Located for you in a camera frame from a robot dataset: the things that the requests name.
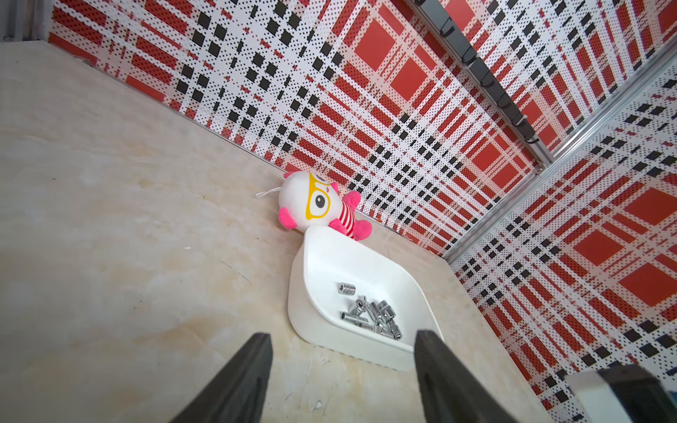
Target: metal rail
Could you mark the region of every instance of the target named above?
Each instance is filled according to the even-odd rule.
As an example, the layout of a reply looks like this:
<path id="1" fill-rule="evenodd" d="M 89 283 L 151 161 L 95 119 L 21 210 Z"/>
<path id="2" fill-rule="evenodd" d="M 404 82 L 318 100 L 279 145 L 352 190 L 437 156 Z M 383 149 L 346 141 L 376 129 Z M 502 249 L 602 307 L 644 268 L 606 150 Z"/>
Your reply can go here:
<path id="1" fill-rule="evenodd" d="M 504 120 L 538 161 L 540 169 L 550 166 L 554 156 L 536 135 L 527 117 L 522 114 L 463 35 L 461 29 L 437 0 L 407 0 L 419 18 L 427 23 L 441 44 L 477 82 L 477 87 L 490 99 Z"/>

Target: red and white striped shirt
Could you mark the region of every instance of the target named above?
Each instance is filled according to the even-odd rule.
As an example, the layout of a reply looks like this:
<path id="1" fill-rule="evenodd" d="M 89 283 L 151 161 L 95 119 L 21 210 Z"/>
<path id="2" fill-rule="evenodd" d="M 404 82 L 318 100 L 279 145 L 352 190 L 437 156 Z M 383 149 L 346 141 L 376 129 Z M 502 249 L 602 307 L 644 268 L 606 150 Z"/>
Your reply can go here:
<path id="1" fill-rule="evenodd" d="M 343 203 L 343 210 L 341 211 L 341 216 L 338 218 L 339 221 L 341 221 L 341 225 L 346 229 L 346 236 L 349 236 L 350 238 L 355 238 L 353 237 L 353 228 L 355 227 L 355 211 L 350 208 L 350 206 L 343 200 L 341 200 Z"/>

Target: white tray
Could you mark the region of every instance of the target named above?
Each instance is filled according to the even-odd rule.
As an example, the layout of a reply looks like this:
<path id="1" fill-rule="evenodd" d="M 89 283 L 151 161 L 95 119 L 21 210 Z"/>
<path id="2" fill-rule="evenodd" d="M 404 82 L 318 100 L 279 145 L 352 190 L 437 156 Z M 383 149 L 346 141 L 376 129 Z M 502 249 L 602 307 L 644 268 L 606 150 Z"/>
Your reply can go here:
<path id="1" fill-rule="evenodd" d="M 355 285 L 355 295 L 339 294 L 341 282 Z M 357 295 L 377 303 L 386 300 L 395 310 L 402 339 L 341 320 Z M 310 227 L 305 233 L 292 264 L 288 313 L 307 342 L 401 371 L 414 367 L 416 331 L 432 330 L 442 338 L 428 300 L 402 266 L 329 227 Z"/>

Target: white string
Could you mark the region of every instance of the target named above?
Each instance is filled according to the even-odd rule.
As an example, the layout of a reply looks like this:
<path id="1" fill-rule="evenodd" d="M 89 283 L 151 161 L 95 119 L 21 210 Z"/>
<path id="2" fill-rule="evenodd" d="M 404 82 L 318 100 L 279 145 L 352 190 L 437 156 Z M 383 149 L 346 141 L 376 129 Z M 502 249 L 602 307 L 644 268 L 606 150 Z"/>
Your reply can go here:
<path id="1" fill-rule="evenodd" d="M 272 190 L 269 190 L 269 191 L 266 191 L 266 192 L 259 192 L 258 194 L 256 194 L 256 198 L 266 196 L 266 195 L 270 194 L 271 192 L 280 191 L 281 189 L 282 189 L 282 187 L 277 187 L 277 188 L 273 188 Z"/>

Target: black object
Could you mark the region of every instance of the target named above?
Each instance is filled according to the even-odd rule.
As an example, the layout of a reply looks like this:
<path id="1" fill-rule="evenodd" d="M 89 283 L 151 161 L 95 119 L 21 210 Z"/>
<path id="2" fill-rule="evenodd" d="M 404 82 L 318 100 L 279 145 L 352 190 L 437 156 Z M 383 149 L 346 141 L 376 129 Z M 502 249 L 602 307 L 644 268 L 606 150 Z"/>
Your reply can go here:
<path id="1" fill-rule="evenodd" d="M 428 423 L 515 423 L 433 331 L 416 333 L 414 360 Z"/>
<path id="2" fill-rule="evenodd" d="M 270 335 L 253 334 L 172 423 L 258 422 L 272 365 Z"/>
<path id="3" fill-rule="evenodd" d="M 597 370 L 633 422 L 677 422 L 677 409 L 651 373 L 639 365 Z"/>

